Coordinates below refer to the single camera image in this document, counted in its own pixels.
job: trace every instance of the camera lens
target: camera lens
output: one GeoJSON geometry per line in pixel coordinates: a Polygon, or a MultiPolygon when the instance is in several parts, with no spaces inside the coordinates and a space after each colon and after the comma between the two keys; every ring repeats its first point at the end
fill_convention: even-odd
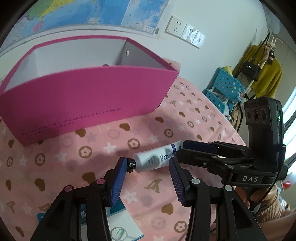
{"type": "Polygon", "coordinates": [[[265,122],[267,119],[266,111],[264,109],[261,109],[260,114],[261,114],[262,122],[265,122]]]}
{"type": "Polygon", "coordinates": [[[249,120],[251,118],[250,112],[247,111],[247,119],[249,120]]]}
{"type": "Polygon", "coordinates": [[[258,112],[256,109],[252,110],[252,115],[253,115],[253,119],[255,120],[255,122],[258,121],[258,112]]]}

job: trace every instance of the ribbed blue rubber pad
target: ribbed blue rubber pad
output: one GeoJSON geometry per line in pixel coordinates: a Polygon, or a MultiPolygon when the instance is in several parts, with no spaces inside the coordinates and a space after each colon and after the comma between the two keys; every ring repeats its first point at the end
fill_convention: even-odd
{"type": "Polygon", "coordinates": [[[176,169],[172,159],[170,159],[170,161],[169,161],[169,170],[170,170],[170,176],[172,178],[172,181],[173,181],[173,184],[175,187],[177,198],[178,198],[179,202],[182,205],[184,205],[185,204],[185,188],[181,182],[181,178],[177,172],[177,169],[176,169]]]}
{"type": "Polygon", "coordinates": [[[126,176],[126,171],[127,171],[127,160],[126,158],[124,158],[119,168],[117,177],[115,178],[114,184],[112,186],[112,193],[110,198],[111,207],[113,207],[116,204],[116,202],[119,200],[119,195],[122,189],[124,178],[126,176]]]}

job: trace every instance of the pink box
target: pink box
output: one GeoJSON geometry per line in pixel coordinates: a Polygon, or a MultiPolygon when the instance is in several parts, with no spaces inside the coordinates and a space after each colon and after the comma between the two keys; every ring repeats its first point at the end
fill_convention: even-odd
{"type": "Polygon", "coordinates": [[[152,112],[177,75],[129,38],[57,39],[34,46],[9,72],[0,86],[0,116],[27,146],[152,112]]]}

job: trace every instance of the map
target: map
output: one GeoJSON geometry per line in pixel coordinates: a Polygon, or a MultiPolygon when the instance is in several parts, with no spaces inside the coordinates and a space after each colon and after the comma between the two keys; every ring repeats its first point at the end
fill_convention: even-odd
{"type": "Polygon", "coordinates": [[[169,0],[39,0],[8,34],[0,52],[42,31],[75,25],[121,26],[153,34],[169,0]]]}

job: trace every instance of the magnifying glass illustration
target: magnifying glass illustration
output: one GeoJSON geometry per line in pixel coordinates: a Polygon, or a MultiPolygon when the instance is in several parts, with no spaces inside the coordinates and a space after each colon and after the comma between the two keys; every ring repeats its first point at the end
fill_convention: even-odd
{"type": "Polygon", "coordinates": [[[122,227],[115,227],[111,229],[110,234],[112,239],[115,241],[124,241],[127,238],[130,240],[136,239],[136,237],[129,236],[127,230],[122,227]]]}

